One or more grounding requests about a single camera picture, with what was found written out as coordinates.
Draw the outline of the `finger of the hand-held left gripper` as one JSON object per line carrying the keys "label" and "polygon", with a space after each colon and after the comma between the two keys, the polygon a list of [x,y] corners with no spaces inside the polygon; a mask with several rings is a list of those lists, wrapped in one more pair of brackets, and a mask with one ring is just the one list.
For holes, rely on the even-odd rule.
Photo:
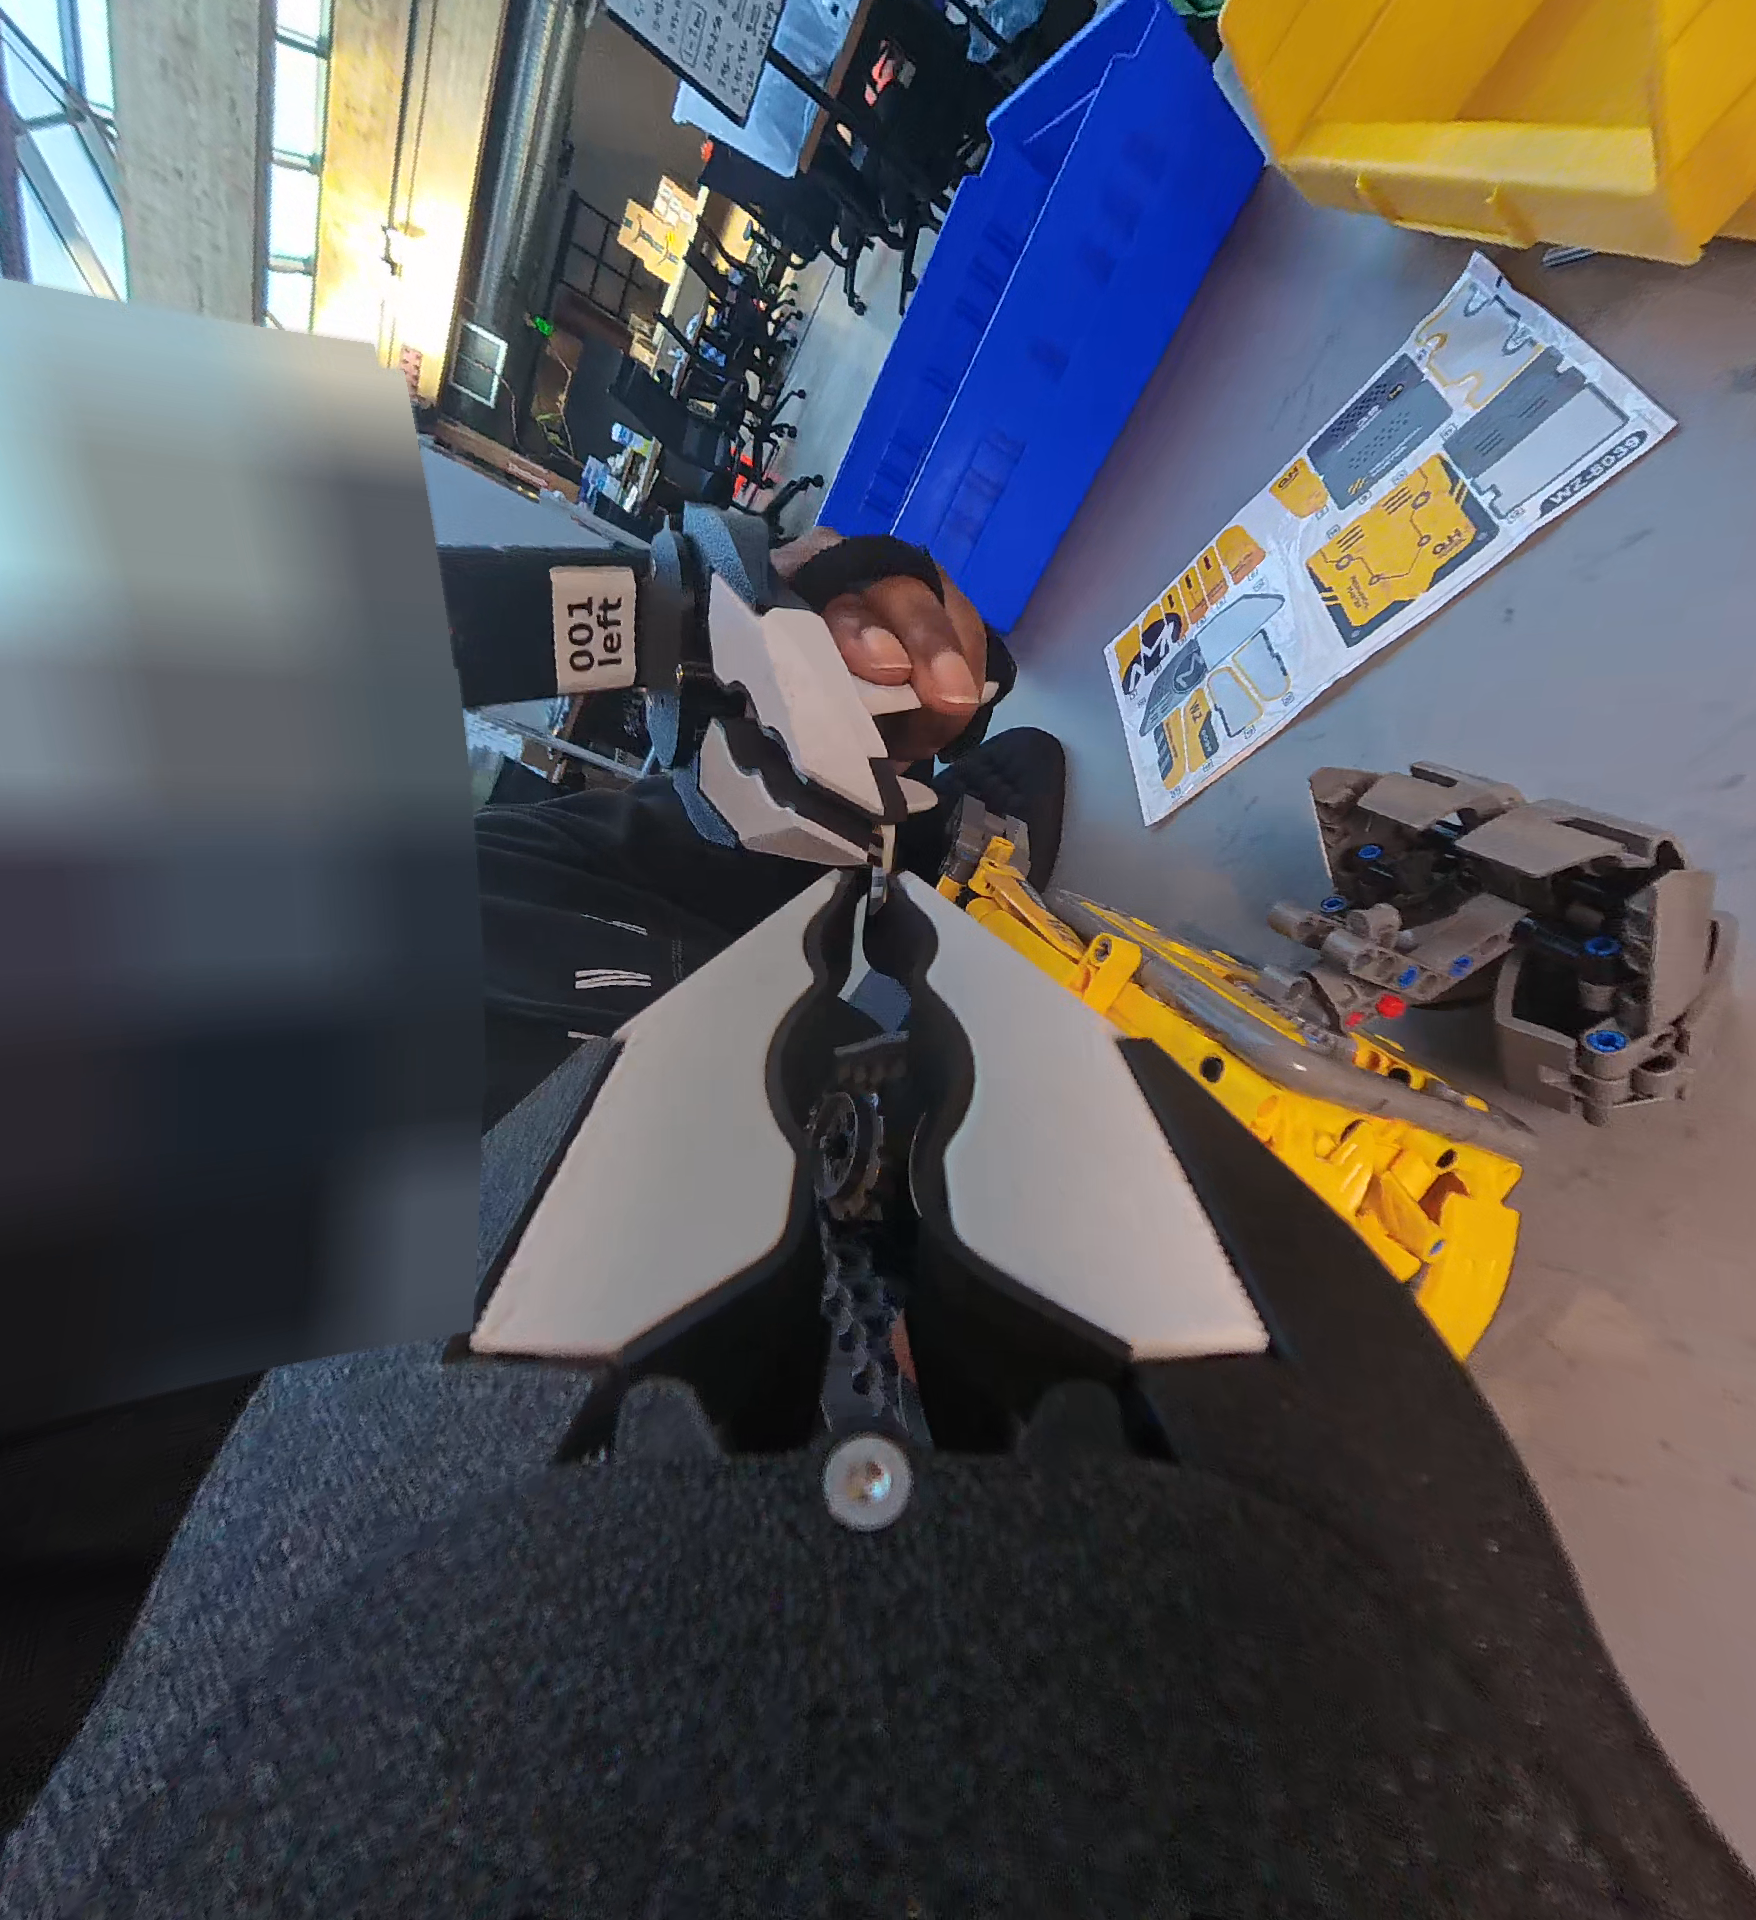
{"label": "finger of the hand-held left gripper", "polygon": [[885,771],[885,743],[869,718],[852,735],[857,746],[873,746],[865,765],[869,792],[838,795],[821,781],[805,779],[784,755],[776,735],[745,717],[718,717],[705,726],[695,786],[745,851],[767,851],[819,868],[860,868],[895,872],[895,821],[868,802],[897,796],[897,781]]}
{"label": "finger of the hand-held left gripper", "polygon": [[[913,707],[903,687],[889,690],[859,679],[842,662],[827,623],[804,607],[758,612],[726,579],[711,579],[705,603],[710,673],[726,706],[718,717],[745,717],[776,735],[791,765],[810,781],[838,795],[869,792],[865,765],[877,751],[857,746],[852,735],[863,718],[878,730],[878,717]],[[890,821],[932,812],[934,790],[901,773],[885,746],[885,771],[897,781],[897,796],[885,804],[865,800]]]}

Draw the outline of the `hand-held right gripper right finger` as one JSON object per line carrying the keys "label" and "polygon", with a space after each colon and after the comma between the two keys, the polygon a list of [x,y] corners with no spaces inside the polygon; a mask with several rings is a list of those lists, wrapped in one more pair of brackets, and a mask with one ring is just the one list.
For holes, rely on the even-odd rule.
{"label": "hand-held right gripper right finger", "polygon": [[970,1095],[944,1150],[957,1241],[1143,1362],[1267,1348],[1114,1028],[925,882],[927,991],[957,1019]]}

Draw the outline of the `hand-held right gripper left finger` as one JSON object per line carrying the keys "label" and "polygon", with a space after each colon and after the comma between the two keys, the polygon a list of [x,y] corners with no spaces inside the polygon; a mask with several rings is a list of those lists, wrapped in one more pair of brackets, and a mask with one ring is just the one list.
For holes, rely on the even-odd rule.
{"label": "hand-held right gripper left finger", "polygon": [[799,1119],[772,1056],[836,1001],[852,877],[821,877],[628,1021],[503,1251],[478,1357],[637,1364],[784,1241]]}

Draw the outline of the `yellow grey toy brick robot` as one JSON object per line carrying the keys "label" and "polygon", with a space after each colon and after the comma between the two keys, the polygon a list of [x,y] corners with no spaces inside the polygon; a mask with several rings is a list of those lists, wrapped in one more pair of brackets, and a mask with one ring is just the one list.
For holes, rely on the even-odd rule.
{"label": "yellow grey toy brick robot", "polygon": [[1034,893],[1011,832],[989,820],[984,851],[930,888],[1114,1028],[1267,1348],[1135,1359],[957,1241],[944,1150],[970,1056],[927,991],[934,928],[875,870],[857,952],[903,1015],[839,1050],[810,1110],[827,1433],[893,1461],[1008,1451],[1058,1421],[1163,1457],[1362,1461],[1414,1491],[1508,1471],[1463,1362],[1516,1257],[1512,1130],[1388,1048],[1321,1048],[1257,1011],[1222,956]]}

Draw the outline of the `grey toy robot head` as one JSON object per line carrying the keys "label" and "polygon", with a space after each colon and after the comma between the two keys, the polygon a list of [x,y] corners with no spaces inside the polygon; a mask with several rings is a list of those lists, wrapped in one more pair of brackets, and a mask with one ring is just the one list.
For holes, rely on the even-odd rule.
{"label": "grey toy robot head", "polygon": [[1715,877],[1664,828],[1435,763],[1310,779],[1328,893],[1254,991],[1319,1032],[1488,1004],[1508,1091],[1603,1127],[1688,1100],[1733,972]]}

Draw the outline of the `white sticker sheet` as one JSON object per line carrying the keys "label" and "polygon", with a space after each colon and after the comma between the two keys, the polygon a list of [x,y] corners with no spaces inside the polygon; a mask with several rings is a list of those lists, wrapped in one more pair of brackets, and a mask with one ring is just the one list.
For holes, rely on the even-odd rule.
{"label": "white sticker sheet", "polygon": [[1395,358],[1106,645],[1140,820],[1175,816],[1673,430],[1472,255]]}

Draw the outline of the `grey desk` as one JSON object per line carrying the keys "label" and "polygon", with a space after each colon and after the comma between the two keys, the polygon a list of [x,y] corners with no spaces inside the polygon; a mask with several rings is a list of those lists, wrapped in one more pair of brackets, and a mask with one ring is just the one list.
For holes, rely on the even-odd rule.
{"label": "grey desk", "polygon": [[1756,1873],[1756,248],[1506,256],[1678,421],[1646,460],[1147,826],[1100,647],[1406,341],[1468,248],[1261,176],[1010,637],[1066,746],[1060,882],[1274,959],[1321,877],[1308,775],[1443,761],[1670,828],[1740,924],[1688,1103],[1517,1112],[1517,1270],[1472,1367],[1658,1740]]}

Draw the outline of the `person's left hand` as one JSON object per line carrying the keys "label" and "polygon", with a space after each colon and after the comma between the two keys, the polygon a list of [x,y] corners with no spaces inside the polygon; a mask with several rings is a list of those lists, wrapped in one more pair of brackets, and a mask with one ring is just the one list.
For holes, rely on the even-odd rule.
{"label": "person's left hand", "polygon": [[877,718],[890,755],[917,765],[978,746],[1017,665],[957,581],[921,547],[816,526],[776,544],[770,565],[816,612],[865,684],[909,690],[913,707]]}

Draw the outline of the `blue plastic bin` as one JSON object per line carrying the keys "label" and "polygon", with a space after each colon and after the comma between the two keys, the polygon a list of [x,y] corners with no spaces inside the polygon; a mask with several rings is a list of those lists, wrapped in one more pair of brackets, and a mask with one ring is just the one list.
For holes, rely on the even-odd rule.
{"label": "blue plastic bin", "polygon": [[1010,631],[1264,174],[1163,2],[989,114],[819,510],[925,547]]}

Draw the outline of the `whiteboard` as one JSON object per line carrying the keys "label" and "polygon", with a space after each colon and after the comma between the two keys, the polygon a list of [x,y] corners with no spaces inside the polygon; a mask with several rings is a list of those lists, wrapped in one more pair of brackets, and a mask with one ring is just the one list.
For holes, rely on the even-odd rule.
{"label": "whiteboard", "polygon": [[601,10],[733,127],[745,127],[784,2],[605,2]]}

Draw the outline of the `large glass window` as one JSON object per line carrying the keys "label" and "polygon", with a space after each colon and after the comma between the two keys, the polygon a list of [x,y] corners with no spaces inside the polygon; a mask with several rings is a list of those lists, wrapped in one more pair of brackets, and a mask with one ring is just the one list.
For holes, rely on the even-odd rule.
{"label": "large glass window", "polygon": [[0,278],[118,299],[108,31],[104,2],[0,2]]}

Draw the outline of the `yellow plastic bin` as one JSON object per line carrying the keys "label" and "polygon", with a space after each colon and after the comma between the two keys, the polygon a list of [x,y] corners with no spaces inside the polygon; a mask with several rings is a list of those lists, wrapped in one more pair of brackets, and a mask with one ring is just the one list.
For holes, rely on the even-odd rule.
{"label": "yellow plastic bin", "polygon": [[1670,265],[1756,243],[1756,2],[1232,2],[1221,25],[1316,206]]}

